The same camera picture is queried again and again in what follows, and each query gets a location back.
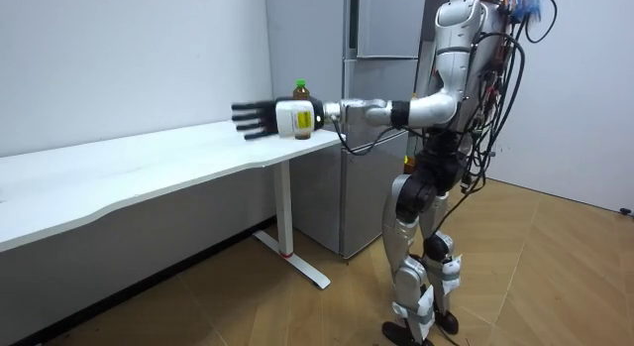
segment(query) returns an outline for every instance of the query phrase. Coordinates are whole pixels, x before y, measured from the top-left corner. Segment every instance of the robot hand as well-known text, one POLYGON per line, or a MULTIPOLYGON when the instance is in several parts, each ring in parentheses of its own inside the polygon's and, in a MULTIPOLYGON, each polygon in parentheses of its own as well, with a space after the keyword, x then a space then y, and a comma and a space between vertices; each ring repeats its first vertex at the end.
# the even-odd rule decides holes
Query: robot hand
POLYGON ((236 103, 231 106, 232 120, 245 139, 257 139, 273 134, 292 136, 308 134, 324 126, 324 104, 315 98, 293 100, 290 97, 274 101, 236 103))

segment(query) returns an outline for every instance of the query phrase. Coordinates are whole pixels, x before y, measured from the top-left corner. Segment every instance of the humanoid robot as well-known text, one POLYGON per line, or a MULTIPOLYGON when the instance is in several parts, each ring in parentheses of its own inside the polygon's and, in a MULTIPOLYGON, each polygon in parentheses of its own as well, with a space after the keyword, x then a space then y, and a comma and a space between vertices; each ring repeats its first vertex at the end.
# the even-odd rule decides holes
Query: humanoid robot
MULTIPOLYGON (((433 94, 422 98, 339 102, 279 98, 232 107, 237 128, 248 140, 271 134, 303 135, 327 123, 334 124, 340 138, 344 123, 406 129, 424 138, 414 172, 393 182, 382 216, 382 240, 394 284, 392 307, 405 321, 405 326, 385 322, 382 331, 396 345, 432 345, 427 337, 434 322, 449 334, 459 331, 449 298, 460 285, 461 260, 453 255, 451 237, 439 229, 486 181, 493 144, 524 68, 524 52, 517 41, 529 23, 530 10, 518 17, 518 9, 507 0, 442 5, 436 15, 435 62, 430 72, 436 86, 430 90, 433 94), (516 24, 520 27, 514 36, 516 24), (506 102, 518 52, 519 74, 506 102), (449 191, 458 183, 464 196, 448 213, 449 191), (419 228, 424 240, 420 257, 409 254, 419 228)), ((348 149, 343 138, 342 144, 348 149)))

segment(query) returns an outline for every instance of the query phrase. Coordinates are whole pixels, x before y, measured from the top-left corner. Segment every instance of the plastic bottle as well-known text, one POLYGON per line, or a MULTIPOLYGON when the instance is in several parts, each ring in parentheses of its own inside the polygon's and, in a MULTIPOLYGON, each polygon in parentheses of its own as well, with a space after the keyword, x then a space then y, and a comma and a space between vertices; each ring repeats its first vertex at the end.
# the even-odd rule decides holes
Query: plastic bottle
MULTIPOLYGON (((306 81, 304 79, 297 79, 295 81, 296 87, 293 90, 293 99, 297 100, 307 100, 310 97, 310 91, 306 88, 306 81)), ((308 134, 298 134, 295 136, 295 139, 309 139, 310 133, 308 134)))

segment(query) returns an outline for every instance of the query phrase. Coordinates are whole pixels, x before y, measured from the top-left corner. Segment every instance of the white wall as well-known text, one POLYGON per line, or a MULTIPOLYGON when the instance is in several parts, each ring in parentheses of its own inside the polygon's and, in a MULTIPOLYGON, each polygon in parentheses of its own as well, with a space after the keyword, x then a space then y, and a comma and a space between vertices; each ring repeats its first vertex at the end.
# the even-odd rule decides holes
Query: white wall
MULTIPOLYGON (((0 157, 267 98, 264 0, 0 0, 0 157)), ((232 174, 0 254, 0 345, 271 217, 271 180, 232 174)))
POLYGON ((264 0, 0 0, 0 157, 271 97, 264 0))
MULTIPOLYGON (((527 63, 489 175, 611 210, 634 207, 634 0, 557 0, 559 19, 527 63)), ((544 4, 544 23, 552 18, 544 4)))

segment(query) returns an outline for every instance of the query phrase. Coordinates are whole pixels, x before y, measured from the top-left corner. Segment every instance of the brown liquid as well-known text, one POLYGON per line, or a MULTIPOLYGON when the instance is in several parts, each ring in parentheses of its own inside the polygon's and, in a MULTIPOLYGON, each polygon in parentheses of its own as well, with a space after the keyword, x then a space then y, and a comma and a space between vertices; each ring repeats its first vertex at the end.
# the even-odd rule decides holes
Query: brown liquid
MULTIPOLYGON (((310 91, 306 88, 306 86, 298 86, 293 90, 293 99, 295 100, 308 100, 308 97, 310 97, 310 91)), ((295 135, 295 139, 310 139, 310 133, 295 135)))

